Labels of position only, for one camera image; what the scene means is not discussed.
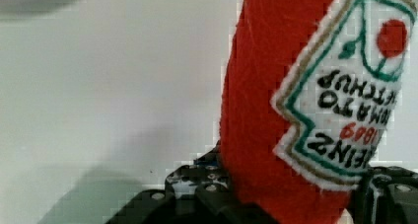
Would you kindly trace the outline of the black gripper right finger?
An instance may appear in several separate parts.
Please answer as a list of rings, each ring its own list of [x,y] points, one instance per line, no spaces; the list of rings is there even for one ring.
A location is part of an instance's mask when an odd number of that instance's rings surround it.
[[[418,180],[413,171],[373,167],[352,193],[354,224],[418,224]]]

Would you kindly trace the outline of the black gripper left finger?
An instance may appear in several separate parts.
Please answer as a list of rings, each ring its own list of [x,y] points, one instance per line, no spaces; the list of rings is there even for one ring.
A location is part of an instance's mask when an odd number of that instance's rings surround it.
[[[233,193],[216,145],[165,179],[162,189],[136,194],[105,224],[279,224],[255,203]]]

